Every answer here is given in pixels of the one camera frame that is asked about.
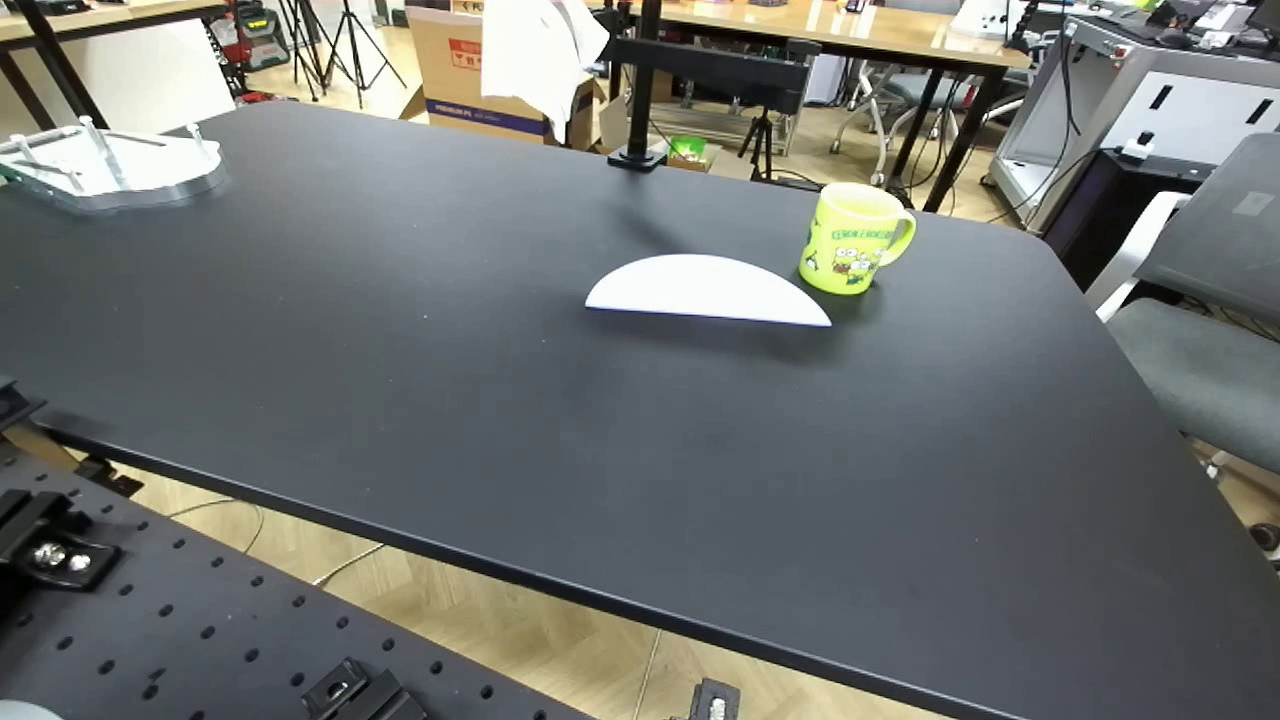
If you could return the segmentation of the wooden workbench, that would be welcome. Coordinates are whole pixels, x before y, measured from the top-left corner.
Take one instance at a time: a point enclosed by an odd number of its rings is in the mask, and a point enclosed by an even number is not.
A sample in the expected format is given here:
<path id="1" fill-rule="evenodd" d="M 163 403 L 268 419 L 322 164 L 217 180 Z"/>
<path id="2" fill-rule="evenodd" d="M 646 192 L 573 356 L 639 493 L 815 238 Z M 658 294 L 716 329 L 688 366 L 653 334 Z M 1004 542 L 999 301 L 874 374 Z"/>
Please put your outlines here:
<path id="1" fill-rule="evenodd" d="M 661 38 L 666 30 L 699 31 L 722 40 L 754 40 L 768 50 L 796 51 L 834 51 L 847 61 L 878 65 L 911 65 L 923 70 L 923 95 L 917 101 L 911 130 L 902 145 L 902 158 L 890 171 L 891 186 L 904 180 L 910 152 L 923 130 L 923 111 L 942 92 L 948 72 L 972 77 L 976 92 L 967 116 L 960 121 L 960 135 L 936 171 L 936 186 L 923 202 L 928 214 L 943 205 L 951 180 L 972 150 L 982 116 L 994 110 L 1008 72 L 1023 70 L 1027 56 L 1008 50 L 1004 40 L 984 40 L 964 31 L 948 17 L 917 13 L 917 8 L 859 8 L 847 13 L 844 0 L 661 0 Z"/>

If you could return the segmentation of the white towel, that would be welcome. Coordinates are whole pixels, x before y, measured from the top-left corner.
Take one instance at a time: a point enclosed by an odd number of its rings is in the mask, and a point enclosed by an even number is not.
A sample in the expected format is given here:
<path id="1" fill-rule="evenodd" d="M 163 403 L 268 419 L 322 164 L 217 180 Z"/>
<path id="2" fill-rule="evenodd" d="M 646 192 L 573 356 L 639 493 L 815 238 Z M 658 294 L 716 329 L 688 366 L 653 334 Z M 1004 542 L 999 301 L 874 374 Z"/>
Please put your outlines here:
<path id="1" fill-rule="evenodd" d="M 480 92 L 526 101 L 566 135 L 604 50 L 607 30 L 589 0 L 486 0 Z"/>

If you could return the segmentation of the white semicircular plate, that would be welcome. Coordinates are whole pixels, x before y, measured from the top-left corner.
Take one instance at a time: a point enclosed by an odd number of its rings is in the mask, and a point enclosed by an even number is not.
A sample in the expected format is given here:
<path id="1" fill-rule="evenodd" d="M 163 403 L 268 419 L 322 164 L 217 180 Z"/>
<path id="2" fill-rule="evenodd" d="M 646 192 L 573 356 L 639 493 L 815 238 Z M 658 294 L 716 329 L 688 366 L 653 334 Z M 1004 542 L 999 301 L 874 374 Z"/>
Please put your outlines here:
<path id="1" fill-rule="evenodd" d="M 754 320 L 789 329 L 834 326 L 834 315 L 793 281 L 760 266 L 710 252 L 628 259 L 604 273 L 583 294 L 583 305 L 594 311 Z"/>

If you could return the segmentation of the cardboard box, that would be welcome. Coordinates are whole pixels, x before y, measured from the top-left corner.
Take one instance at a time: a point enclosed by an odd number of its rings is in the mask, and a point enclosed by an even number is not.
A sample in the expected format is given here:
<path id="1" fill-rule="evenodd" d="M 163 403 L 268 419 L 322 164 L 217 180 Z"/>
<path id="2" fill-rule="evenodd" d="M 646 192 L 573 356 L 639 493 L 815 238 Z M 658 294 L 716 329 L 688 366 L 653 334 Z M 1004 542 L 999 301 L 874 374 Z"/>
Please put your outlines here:
<path id="1" fill-rule="evenodd" d="M 551 140 L 568 150 L 594 145 L 597 111 L 604 104 L 602 70 L 594 70 L 578 90 L 566 135 L 551 135 L 551 124 L 526 101 L 480 92 L 480 30 L 486 0 L 477 8 L 408 8 L 408 31 L 420 65 L 420 90 L 408 111 L 424 111 L 435 130 Z"/>

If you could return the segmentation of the black perforated breadboard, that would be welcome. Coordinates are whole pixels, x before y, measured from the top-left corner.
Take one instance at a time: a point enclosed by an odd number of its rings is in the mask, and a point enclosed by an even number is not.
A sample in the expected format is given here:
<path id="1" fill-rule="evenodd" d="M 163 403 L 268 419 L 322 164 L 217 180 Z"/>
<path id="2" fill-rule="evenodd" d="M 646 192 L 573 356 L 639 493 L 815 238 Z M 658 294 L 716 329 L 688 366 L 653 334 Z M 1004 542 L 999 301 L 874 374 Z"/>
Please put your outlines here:
<path id="1" fill-rule="evenodd" d="M 0 498 L 0 720 L 582 720 L 15 447 Z"/>

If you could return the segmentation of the black bar stand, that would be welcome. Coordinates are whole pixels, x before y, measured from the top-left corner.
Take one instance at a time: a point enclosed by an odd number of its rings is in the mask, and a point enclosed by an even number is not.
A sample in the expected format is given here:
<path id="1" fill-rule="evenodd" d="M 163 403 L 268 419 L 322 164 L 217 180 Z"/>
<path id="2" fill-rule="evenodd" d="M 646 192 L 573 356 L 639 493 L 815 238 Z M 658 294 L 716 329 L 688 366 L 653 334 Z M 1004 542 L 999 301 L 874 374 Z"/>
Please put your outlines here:
<path id="1" fill-rule="evenodd" d="M 607 30 L 604 61 L 637 72 L 628 140 L 607 158 L 613 169 L 653 171 L 666 164 L 666 152 L 650 145 L 653 77 L 672 72 L 714 83 L 731 101 L 757 104 L 741 152 L 748 158 L 757 180 L 772 176 L 776 116 L 799 110 L 807 81 L 805 61 L 672 43 L 661 38 L 661 0 L 604 0 L 597 20 Z"/>

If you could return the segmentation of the grey cabinet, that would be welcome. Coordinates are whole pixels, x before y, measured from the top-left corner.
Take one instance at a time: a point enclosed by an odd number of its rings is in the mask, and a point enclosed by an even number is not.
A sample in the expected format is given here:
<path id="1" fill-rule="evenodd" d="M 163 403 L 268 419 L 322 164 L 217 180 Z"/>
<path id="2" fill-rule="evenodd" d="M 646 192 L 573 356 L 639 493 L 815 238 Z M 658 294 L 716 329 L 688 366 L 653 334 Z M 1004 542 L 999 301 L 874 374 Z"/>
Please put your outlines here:
<path id="1" fill-rule="evenodd" d="M 1280 61 L 1191 50 L 1111 20 L 1071 20 L 1039 50 L 988 186 L 1017 224 L 1064 257 L 1120 230 L 1099 158 L 1215 169 L 1245 135 L 1280 124 Z"/>

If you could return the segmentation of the yellow-green mug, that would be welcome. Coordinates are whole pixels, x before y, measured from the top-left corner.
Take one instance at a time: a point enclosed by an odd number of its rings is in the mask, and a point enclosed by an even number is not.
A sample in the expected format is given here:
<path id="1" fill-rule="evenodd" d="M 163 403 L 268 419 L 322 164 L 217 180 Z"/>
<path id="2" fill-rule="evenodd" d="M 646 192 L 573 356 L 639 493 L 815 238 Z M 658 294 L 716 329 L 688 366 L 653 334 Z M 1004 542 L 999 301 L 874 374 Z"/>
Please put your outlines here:
<path id="1" fill-rule="evenodd" d="M 825 186 L 796 273 L 807 290 L 854 301 L 917 239 L 917 217 L 886 188 Z"/>

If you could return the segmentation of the grey office chair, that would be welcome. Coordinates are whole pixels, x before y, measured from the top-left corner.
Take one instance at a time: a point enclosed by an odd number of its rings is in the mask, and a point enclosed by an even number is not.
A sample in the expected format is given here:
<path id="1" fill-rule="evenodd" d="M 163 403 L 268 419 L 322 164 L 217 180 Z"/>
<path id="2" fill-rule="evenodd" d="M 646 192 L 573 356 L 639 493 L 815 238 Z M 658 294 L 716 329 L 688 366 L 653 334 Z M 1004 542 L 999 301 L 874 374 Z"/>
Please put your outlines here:
<path id="1" fill-rule="evenodd" d="M 1191 442 L 1275 471 L 1280 135 L 1254 134 L 1201 188 L 1156 192 L 1085 305 Z"/>

